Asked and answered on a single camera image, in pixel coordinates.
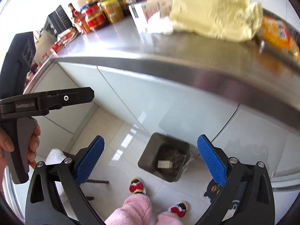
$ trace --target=blue gripper pad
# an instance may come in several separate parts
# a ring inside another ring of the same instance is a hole
[[[78,186],[85,183],[90,177],[97,161],[104,151],[104,146],[103,137],[98,136],[98,139],[94,141],[93,145],[78,164],[75,178],[75,182]]]
[[[197,148],[214,181],[224,187],[227,181],[226,168],[205,135],[198,137]]]

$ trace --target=crumpled yellow package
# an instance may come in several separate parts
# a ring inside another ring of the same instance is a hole
[[[170,20],[189,32],[241,42],[259,31],[263,9],[250,0],[173,0]]]

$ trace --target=gray handle grip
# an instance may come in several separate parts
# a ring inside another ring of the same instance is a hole
[[[28,148],[37,121],[34,118],[18,118],[4,122],[1,127],[7,132],[13,141],[15,150],[4,151],[9,172],[15,184],[26,183],[29,179]]]

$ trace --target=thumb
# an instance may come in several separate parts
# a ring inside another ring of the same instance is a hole
[[[3,128],[0,128],[0,146],[8,152],[12,152],[15,149],[12,140]]]

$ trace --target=pink pants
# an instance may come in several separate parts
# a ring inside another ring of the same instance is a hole
[[[149,225],[152,204],[148,196],[131,195],[124,201],[123,207],[116,209],[105,221],[106,225]],[[165,211],[159,214],[155,225],[183,225],[177,214]]]

